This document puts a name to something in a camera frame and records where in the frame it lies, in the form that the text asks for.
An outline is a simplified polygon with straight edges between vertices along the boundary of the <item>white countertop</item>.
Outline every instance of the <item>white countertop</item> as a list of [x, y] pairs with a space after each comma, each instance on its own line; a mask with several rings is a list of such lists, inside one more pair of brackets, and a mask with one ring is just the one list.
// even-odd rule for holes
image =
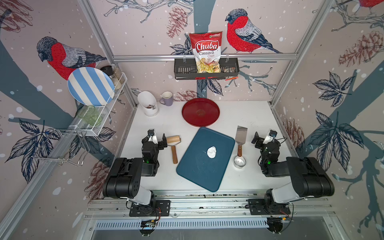
[[[121, 157], [142, 157], [141, 140], [147, 135], [147, 131], [153, 128], [159, 141], [161, 141], [163, 133], [166, 137], [180, 135], [181, 143], [176, 146], [177, 158], [180, 161], [199, 129], [189, 125], [183, 119], [181, 109], [185, 103], [173, 102], [170, 107], [158, 103], [159, 113], [153, 117], [146, 116], [139, 106]], [[233, 193], [242, 191], [245, 193], [252, 192], [252, 190], [276, 188], [289, 183], [290, 177], [265, 177], [262, 174], [260, 166], [257, 164], [260, 150], [251, 143], [256, 131], [260, 137], [265, 137], [269, 129], [274, 129], [278, 132], [276, 138], [283, 137], [267, 101], [216, 101], [216, 103], [220, 108], [220, 117], [208, 128], [233, 138], [236, 136], [238, 125], [248, 128], [247, 141], [243, 145], [243, 157], [247, 164], [240, 170], [234, 167], [233, 159], [237, 155], [237, 144], [235, 143], [218, 193], [230, 193], [230, 190], [233, 190]], [[290, 156], [287, 145], [283, 143], [280, 147], [279, 162], [285, 161], [286, 157]], [[201, 194], [210, 193], [176, 173], [177, 164], [172, 162], [170, 147], [159, 151], [158, 160], [160, 166], [156, 176], [141, 177], [141, 186], [148, 190], [193, 190]]]

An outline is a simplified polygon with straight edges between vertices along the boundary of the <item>striped plate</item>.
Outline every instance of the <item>striped plate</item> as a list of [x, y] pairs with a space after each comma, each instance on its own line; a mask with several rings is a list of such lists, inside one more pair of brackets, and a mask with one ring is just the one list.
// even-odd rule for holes
[[78, 68], [68, 78], [72, 96], [87, 106], [106, 105], [114, 96], [114, 88], [110, 77], [97, 68]]

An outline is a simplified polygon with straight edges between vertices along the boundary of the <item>red plate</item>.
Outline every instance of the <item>red plate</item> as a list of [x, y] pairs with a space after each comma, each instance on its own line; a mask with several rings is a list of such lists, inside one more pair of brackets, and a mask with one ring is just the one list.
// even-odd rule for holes
[[194, 98], [184, 104], [181, 110], [184, 120], [195, 127], [207, 127], [218, 119], [218, 105], [207, 98]]

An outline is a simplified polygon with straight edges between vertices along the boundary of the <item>purple mug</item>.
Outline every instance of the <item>purple mug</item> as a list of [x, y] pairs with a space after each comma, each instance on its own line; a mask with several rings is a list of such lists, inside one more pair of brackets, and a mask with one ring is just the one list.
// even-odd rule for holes
[[161, 104], [164, 104], [166, 106], [171, 106], [172, 103], [173, 103], [173, 94], [171, 92], [163, 92], [163, 94], [161, 94], [161, 99], [159, 100], [159, 102]]

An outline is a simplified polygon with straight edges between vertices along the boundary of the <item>bullfinch illustration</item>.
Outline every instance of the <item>bullfinch illustration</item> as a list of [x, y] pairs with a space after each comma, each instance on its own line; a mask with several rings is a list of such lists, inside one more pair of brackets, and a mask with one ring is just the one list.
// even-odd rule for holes
[[56, 72], [65, 80], [77, 68], [92, 67], [107, 58], [92, 54], [82, 48], [73, 48], [59, 43], [52, 37], [44, 37], [37, 43], [40, 60], [47, 60]]
[[256, 49], [269, 49], [281, 53], [273, 48], [262, 32], [248, 18], [244, 9], [232, 10], [225, 19], [228, 21], [227, 40], [236, 52], [253, 52]]

